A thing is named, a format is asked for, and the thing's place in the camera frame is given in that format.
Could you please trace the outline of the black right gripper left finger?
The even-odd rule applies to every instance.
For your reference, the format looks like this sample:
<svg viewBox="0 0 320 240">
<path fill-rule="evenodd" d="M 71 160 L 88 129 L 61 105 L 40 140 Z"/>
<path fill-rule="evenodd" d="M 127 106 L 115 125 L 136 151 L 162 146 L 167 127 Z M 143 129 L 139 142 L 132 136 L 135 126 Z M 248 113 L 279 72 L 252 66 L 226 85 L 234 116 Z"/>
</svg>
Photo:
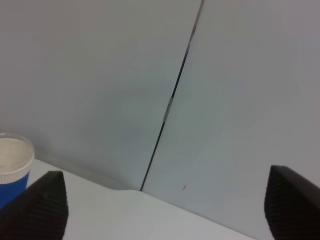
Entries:
<svg viewBox="0 0 320 240">
<path fill-rule="evenodd" d="M 69 217 L 62 171 L 48 171 L 0 209 L 2 240 L 62 240 Z"/>
</svg>

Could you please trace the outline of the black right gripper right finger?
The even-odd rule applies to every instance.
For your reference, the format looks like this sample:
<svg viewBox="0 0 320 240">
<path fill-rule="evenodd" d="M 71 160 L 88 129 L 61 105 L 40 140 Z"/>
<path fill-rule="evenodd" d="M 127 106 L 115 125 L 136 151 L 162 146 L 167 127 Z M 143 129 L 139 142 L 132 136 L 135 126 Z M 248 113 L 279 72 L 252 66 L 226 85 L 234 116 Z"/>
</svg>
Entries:
<svg viewBox="0 0 320 240">
<path fill-rule="evenodd" d="M 318 240 L 320 188 L 287 166 L 272 165 L 264 215 L 275 240 Z"/>
</svg>

